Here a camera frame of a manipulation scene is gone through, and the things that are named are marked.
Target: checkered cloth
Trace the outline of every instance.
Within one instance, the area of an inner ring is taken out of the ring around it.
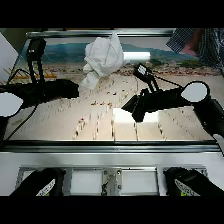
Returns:
[[[177,28],[167,46],[179,53],[190,41],[196,28]],[[224,28],[205,28],[197,52],[199,61],[213,68],[224,67]]]

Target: tabletop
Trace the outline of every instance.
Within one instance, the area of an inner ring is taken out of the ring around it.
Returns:
[[[186,85],[194,80],[207,83],[211,95],[224,106],[224,79],[218,70],[202,66],[198,58],[176,54],[166,46],[172,33],[115,31],[124,55],[129,57],[121,69],[101,78],[94,90],[79,87],[75,99],[58,99],[40,104],[33,116],[12,136],[12,140],[50,141],[169,141],[211,140],[201,127],[192,107],[181,107],[146,114],[142,123],[135,123],[121,107],[147,84],[133,75],[139,62],[163,78]],[[28,33],[24,47],[13,68],[28,71],[26,50],[32,38],[42,37],[46,48],[42,64],[46,81],[69,79],[80,84],[86,77],[85,48],[96,37],[108,38],[112,31],[65,31]],[[30,83],[23,72],[12,83]],[[157,80],[160,88],[174,88]],[[10,118],[5,138],[31,113],[33,107],[21,110]]]

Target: crumpled white cloth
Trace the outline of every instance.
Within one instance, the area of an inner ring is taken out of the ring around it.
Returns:
[[[80,84],[83,87],[94,90],[99,79],[119,70],[123,65],[124,54],[117,34],[111,38],[97,37],[93,43],[86,46],[83,71],[86,78]]]

